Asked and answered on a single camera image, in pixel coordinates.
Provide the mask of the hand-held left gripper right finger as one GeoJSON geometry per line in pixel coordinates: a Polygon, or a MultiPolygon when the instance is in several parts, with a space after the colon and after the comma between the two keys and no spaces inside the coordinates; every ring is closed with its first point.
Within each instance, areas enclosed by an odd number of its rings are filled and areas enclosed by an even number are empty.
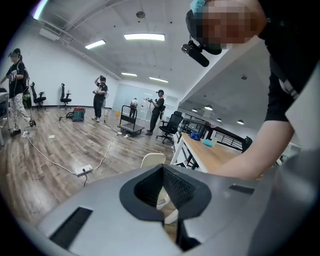
{"type": "Polygon", "coordinates": [[[204,244],[247,203],[258,182],[164,165],[163,186],[176,208],[175,243],[188,251],[204,244]]]}

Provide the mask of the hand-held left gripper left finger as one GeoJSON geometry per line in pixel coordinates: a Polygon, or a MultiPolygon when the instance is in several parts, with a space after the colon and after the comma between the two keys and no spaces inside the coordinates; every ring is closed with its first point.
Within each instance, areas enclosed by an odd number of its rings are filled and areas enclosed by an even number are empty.
{"type": "Polygon", "coordinates": [[[135,185],[156,166],[137,168],[86,185],[48,213],[38,230],[79,256],[179,256],[164,229],[164,214],[140,200],[135,185]]]}

